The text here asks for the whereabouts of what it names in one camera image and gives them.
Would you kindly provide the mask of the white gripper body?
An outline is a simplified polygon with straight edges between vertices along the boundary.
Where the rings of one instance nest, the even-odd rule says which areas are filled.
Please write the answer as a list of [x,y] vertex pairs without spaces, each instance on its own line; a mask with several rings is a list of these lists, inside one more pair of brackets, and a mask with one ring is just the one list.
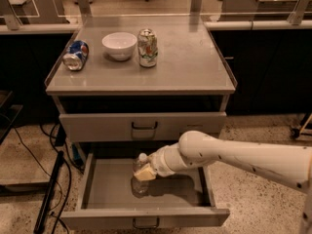
[[161,177],[172,176],[175,172],[172,171],[165,161],[165,151],[160,149],[149,155],[149,163],[153,171]]

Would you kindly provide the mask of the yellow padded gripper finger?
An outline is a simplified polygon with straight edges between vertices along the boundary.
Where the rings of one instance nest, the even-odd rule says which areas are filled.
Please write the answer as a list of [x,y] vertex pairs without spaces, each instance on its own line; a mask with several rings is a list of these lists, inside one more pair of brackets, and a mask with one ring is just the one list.
[[150,164],[146,164],[136,172],[134,172],[134,177],[140,181],[149,181],[156,178],[157,173],[153,170]]

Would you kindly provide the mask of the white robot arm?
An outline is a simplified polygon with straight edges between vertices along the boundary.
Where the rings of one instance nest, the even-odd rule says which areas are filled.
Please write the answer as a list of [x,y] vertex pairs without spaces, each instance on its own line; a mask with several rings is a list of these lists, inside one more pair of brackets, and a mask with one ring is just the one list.
[[152,180],[216,161],[275,181],[307,195],[299,234],[312,234],[312,147],[223,140],[189,131],[177,143],[150,154],[134,176]]

